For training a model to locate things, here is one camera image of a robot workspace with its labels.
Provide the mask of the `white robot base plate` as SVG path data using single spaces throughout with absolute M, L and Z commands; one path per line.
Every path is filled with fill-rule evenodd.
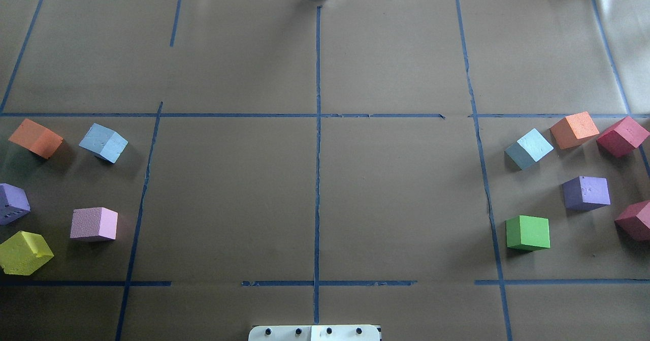
M 260 325 L 251 328 L 248 340 L 381 340 L 380 326 L 341 325 Z

